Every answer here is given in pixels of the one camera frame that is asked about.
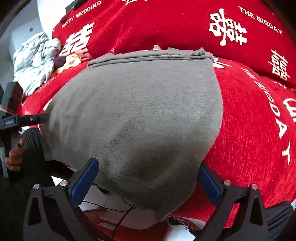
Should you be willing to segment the person's left hand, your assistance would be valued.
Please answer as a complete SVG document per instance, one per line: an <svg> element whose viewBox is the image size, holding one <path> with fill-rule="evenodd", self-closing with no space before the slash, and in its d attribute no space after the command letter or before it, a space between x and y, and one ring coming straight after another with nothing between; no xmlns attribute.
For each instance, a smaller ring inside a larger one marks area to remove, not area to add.
<svg viewBox="0 0 296 241"><path fill-rule="evenodd" d="M19 141L19 147L16 149L10 150L9 156L5 158L6 167L14 172L18 172L21 169L22 159L24 150L22 149L25 143L24 138L21 138Z"/></svg>

